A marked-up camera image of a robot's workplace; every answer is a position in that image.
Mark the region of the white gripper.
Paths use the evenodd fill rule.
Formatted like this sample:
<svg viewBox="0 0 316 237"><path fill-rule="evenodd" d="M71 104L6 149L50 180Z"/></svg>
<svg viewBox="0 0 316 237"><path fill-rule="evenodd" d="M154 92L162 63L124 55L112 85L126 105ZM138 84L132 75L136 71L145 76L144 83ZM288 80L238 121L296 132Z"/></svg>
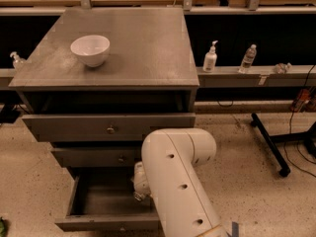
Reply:
<svg viewBox="0 0 316 237"><path fill-rule="evenodd" d="M150 195L149 183L145 174L142 162L137 162L134 165L134 176L132 178L134 191L139 194L144 194L146 197Z"/></svg>

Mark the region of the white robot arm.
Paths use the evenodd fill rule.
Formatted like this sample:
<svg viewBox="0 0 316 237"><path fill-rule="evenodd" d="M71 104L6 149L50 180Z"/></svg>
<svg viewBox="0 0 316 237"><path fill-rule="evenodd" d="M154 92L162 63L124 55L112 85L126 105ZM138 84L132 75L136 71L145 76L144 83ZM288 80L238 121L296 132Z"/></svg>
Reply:
<svg viewBox="0 0 316 237"><path fill-rule="evenodd" d="M134 167L134 197L154 201L165 237L228 237L195 171L216 153L200 128L167 128L143 141Z"/></svg>

